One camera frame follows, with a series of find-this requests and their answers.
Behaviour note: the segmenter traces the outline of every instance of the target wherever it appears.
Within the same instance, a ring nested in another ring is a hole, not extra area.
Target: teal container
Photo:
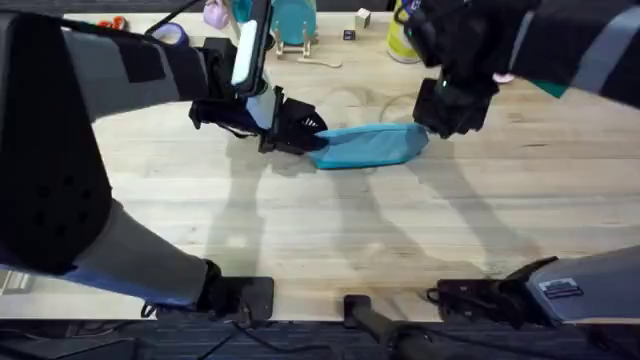
[[[232,0],[231,9],[238,22],[247,22],[251,13],[251,0]],[[304,43],[302,29],[307,23],[307,33],[312,36],[316,32],[316,1],[315,0],[271,0],[274,12],[271,30],[276,23],[280,29],[281,39],[289,45]]]

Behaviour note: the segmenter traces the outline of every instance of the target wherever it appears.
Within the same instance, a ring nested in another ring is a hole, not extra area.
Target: pink object
[[[205,5],[202,17],[204,22],[218,30],[224,29],[229,24],[229,12],[222,0],[213,0]]]

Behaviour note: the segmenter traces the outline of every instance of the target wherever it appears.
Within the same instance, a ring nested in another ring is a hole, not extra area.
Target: floor
[[[21,328],[38,336],[72,336],[79,334],[83,339],[58,341],[57,346],[78,346],[73,342],[87,342],[105,339],[128,338],[138,342],[137,359],[169,360],[197,359],[214,345],[234,331],[230,324],[202,321],[140,321],[127,323],[116,332],[104,336],[86,337],[100,334],[118,323],[68,323],[68,322],[20,322],[18,324],[4,322],[0,324],[0,336],[7,339],[2,329]],[[446,332],[449,335],[471,339],[472,341],[490,342],[503,346],[520,347],[529,352],[548,354],[551,359],[638,359],[638,332],[629,327],[602,328],[609,339],[612,350],[603,351],[589,345],[585,341],[586,328],[573,326],[549,330],[529,327],[519,331],[496,324],[447,325],[428,324],[429,328]],[[331,345],[344,360],[383,360],[387,357],[382,348],[364,332],[345,329],[341,323],[279,322],[263,324],[254,334],[269,343],[283,347],[300,347],[305,345]],[[499,352],[476,345],[457,343],[440,336],[433,336],[434,349],[444,356],[462,354],[473,359],[541,359],[540,356],[522,356],[508,352]],[[42,340],[28,340],[32,344],[42,346]],[[261,347],[250,339],[240,335],[218,349],[208,359],[218,360],[259,360],[259,359],[296,359],[315,360],[332,359],[327,350],[301,352],[296,354],[275,353]]]

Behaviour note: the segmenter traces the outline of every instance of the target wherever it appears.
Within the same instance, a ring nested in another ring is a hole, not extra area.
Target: label
[[[564,278],[538,283],[538,287],[547,299],[560,299],[572,296],[582,296],[584,292],[571,278]]]

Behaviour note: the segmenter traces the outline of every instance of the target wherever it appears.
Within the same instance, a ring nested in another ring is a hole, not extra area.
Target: purple object
[[[189,45],[189,37],[182,26],[166,23],[151,34],[154,38],[169,45]]]
[[[229,24],[229,12],[222,0],[214,0],[205,5],[202,17],[205,23],[218,30],[224,29]]]

